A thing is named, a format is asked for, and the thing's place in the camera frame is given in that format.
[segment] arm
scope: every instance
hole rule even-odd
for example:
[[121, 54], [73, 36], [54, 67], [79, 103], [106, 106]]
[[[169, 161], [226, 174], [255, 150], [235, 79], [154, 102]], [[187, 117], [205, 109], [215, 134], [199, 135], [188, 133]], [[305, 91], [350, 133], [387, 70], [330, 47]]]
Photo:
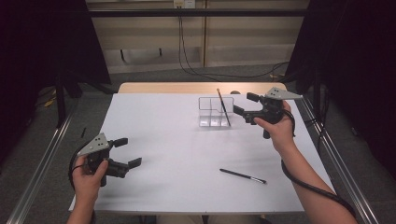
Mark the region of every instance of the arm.
[[[285, 101], [283, 105], [285, 109], [290, 111], [290, 106]], [[279, 123], [274, 125], [263, 119], [255, 118], [254, 121], [271, 135], [274, 148], [294, 177], [309, 185], [335, 194], [318, 176], [294, 144], [292, 124], [287, 116], [284, 116]], [[312, 223], [357, 223], [356, 219], [343, 205], [294, 183], [293, 186]]]
[[[79, 157], [76, 166], [84, 164], [86, 157]], [[73, 173], [73, 182], [76, 191], [76, 203], [68, 224], [90, 223], [95, 201], [98, 197], [100, 180], [106, 173], [108, 161], [102, 161], [94, 175], [86, 175], [84, 166], [78, 167]]]

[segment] white paper sheet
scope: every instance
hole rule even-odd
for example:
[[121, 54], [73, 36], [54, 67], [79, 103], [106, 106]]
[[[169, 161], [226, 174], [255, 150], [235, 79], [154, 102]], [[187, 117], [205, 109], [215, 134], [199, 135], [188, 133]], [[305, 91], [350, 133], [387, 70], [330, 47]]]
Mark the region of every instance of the white paper sheet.
[[[101, 132], [108, 140], [122, 137], [129, 144], [113, 148], [110, 158], [142, 165], [125, 178], [107, 177], [96, 211], [126, 213], [279, 213], [303, 211], [280, 166], [280, 157], [262, 128], [231, 115], [231, 128], [199, 127], [202, 94], [115, 94]], [[246, 110], [261, 104], [233, 97]], [[293, 101], [295, 142], [318, 174], [331, 186], [304, 122]], [[251, 175], [267, 185], [229, 175], [219, 169]]]

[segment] clear plastic organizer box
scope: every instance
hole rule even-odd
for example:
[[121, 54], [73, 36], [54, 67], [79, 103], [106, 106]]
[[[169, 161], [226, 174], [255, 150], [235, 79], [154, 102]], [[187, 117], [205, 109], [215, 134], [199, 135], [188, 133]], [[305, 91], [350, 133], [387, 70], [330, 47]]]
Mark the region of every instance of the clear plastic organizer box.
[[199, 98], [199, 126], [230, 127], [226, 113], [231, 122], [233, 116], [233, 97], [222, 97], [226, 112], [219, 97]]

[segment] electrical outlet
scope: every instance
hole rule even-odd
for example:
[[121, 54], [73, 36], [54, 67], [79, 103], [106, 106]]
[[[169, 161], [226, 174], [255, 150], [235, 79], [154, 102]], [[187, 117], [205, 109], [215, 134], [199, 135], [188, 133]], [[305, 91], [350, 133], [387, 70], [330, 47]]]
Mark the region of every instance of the electrical outlet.
[[184, 8], [184, 0], [174, 0], [174, 8]]
[[195, 8], [195, 0], [185, 0], [184, 8]]

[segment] hand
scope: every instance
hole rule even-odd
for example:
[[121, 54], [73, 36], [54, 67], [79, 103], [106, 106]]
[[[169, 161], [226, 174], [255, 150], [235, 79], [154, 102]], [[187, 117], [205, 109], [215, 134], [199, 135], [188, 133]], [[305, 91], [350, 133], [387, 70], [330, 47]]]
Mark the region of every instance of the hand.
[[[284, 109], [291, 112], [290, 105], [283, 101]], [[288, 116], [284, 115], [282, 120], [276, 124], [271, 124], [263, 119], [254, 118], [259, 126], [264, 128], [273, 140], [274, 148], [279, 152], [283, 152], [286, 149], [295, 148], [292, 132], [292, 123]]]
[[[79, 157], [76, 161], [76, 166], [83, 165], [86, 158], [86, 156]], [[73, 172], [76, 204], [94, 205], [98, 197], [100, 182], [106, 173], [107, 166], [108, 161], [102, 161], [94, 175], [87, 172], [86, 169], [84, 169], [85, 166], [76, 168]]]

